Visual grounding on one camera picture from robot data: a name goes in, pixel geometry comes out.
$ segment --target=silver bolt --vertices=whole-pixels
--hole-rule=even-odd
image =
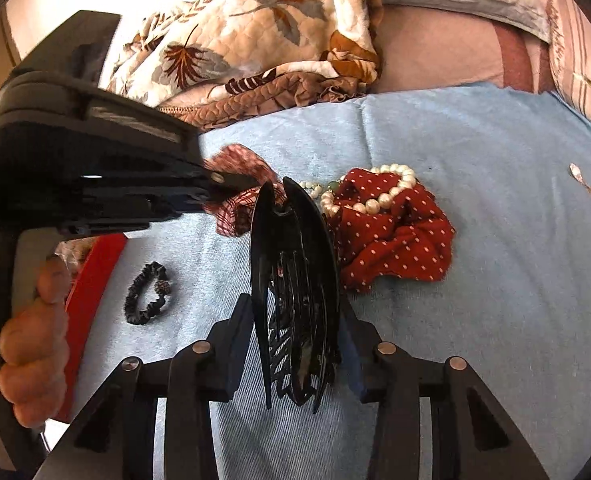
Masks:
[[[140,360],[137,357],[127,357],[122,361],[122,369],[125,372],[132,372],[140,366]]]
[[[395,354],[395,345],[393,343],[389,343],[389,341],[382,341],[378,346],[377,350],[382,355],[392,355]]]
[[[211,349],[211,343],[206,340],[196,341],[191,348],[196,354],[206,354]]]
[[[461,372],[466,368],[466,361],[458,356],[451,357],[449,360],[449,366],[453,368],[453,370]]]

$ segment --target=human hand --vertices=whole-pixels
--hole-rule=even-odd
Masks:
[[[68,316],[64,300],[70,276],[60,258],[50,258],[40,269],[38,297],[0,332],[0,392],[13,404],[18,422],[35,428],[54,416],[64,400],[64,366]]]

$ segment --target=beige blanket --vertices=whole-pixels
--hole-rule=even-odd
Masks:
[[[109,90],[168,112],[180,109],[185,113],[175,115],[189,122],[199,117],[203,129],[319,98],[361,95],[378,74],[371,31],[382,12],[380,0],[183,2],[144,20],[122,51]],[[292,97],[275,106],[276,92],[287,87]],[[296,97],[303,92],[306,98]],[[262,106],[263,96],[273,104]],[[226,103],[238,104],[236,117],[227,118]]]

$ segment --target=pearl bracelet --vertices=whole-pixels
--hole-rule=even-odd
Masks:
[[[391,204],[393,203],[394,197],[402,192],[403,189],[413,189],[416,185],[417,180],[415,176],[415,171],[413,171],[409,166],[406,164],[383,164],[380,168],[371,168],[371,170],[367,170],[365,168],[361,168],[364,171],[370,171],[370,173],[397,173],[400,175],[401,179],[398,181],[398,184],[392,187],[389,192],[382,193],[377,200],[376,199],[369,199],[365,203],[356,202],[354,205],[346,205],[345,207],[349,207],[358,211],[359,213],[365,213],[370,215],[376,215],[381,210],[387,210],[391,208]],[[304,189],[312,189],[312,192],[309,196],[312,199],[316,199],[320,196],[321,203],[322,203],[322,212],[332,218],[335,216],[338,211],[340,210],[339,205],[333,205],[333,201],[335,199],[334,192],[338,190],[339,183],[345,179],[346,175],[340,177],[339,182],[332,181],[327,185],[327,190],[323,192],[323,188],[319,183],[316,182],[300,182],[300,186]]]

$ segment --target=blue fabric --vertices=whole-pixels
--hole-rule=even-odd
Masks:
[[[457,229],[453,264],[441,283],[376,280],[371,294],[352,298],[356,313],[414,356],[464,356],[551,480],[575,476],[591,455],[591,196],[568,168],[578,164],[591,184],[590,124],[552,94],[482,85],[285,110],[202,137],[207,155],[231,142],[296,180],[393,162],[414,168]],[[250,291],[248,236],[214,229],[198,215],[133,234],[90,334],[77,408],[123,357],[172,356]],[[152,260],[169,271],[172,302],[148,325],[128,325],[124,296]],[[252,342],[236,398],[213,404],[212,418],[221,478],[366,476],[375,406],[352,397],[342,372],[317,415],[287,399],[267,412]]]

